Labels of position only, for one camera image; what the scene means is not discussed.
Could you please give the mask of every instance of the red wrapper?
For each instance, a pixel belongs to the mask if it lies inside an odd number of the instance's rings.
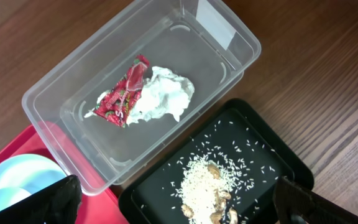
[[[143,55],[138,55],[133,66],[93,112],[117,126],[125,127],[129,112],[142,94],[143,74],[148,67],[149,61]]]

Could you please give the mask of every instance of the wooden table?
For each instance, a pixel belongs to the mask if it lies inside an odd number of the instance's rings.
[[[0,25],[0,150],[30,123],[21,98],[130,0],[28,0]],[[313,171],[314,191],[358,215],[358,0],[227,0],[262,55],[203,117],[248,101]]]

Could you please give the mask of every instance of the black tray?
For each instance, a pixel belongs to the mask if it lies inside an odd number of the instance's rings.
[[[216,145],[222,148],[211,151]],[[236,152],[234,146],[239,146],[241,152]],[[275,180],[280,175],[287,176],[307,189],[313,188],[314,179],[309,168],[245,101],[233,99],[201,125],[178,149],[123,191],[119,197],[122,214],[130,223],[136,224],[189,223],[181,212],[181,199],[171,196],[183,180],[182,167],[185,167],[190,156],[193,157],[190,153],[202,155],[211,152],[209,159],[222,164],[224,161],[218,155],[221,151],[234,162],[244,158],[250,171],[247,171],[247,177],[241,179],[247,181],[252,178],[255,182],[253,189],[245,191],[242,186],[235,195],[232,192],[234,198],[239,196],[241,199],[228,202],[227,209],[234,207],[237,210],[239,223],[244,217],[248,218],[247,223],[275,223],[278,220],[272,196]],[[183,165],[177,164],[181,157],[185,158],[181,160]],[[264,173],[261,171],[262,166],[265,166]]]

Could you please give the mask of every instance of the crumpled paper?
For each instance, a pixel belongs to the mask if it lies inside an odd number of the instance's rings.
[[[179,122],[195,91],[192,82],[167,68],[152,67],[153,76],[144,80],[141,98],[129,113],[127,124],[150,121],[170,113]]]

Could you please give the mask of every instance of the light blue plate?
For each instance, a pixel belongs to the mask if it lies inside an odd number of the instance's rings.
[[[25,199],[31,194],[19,187],[0,189],[0,211]]]
[[[40,155],[23,154],[0,163],[0,189],[18,187],[34,194],[65,177],[54,161]]]

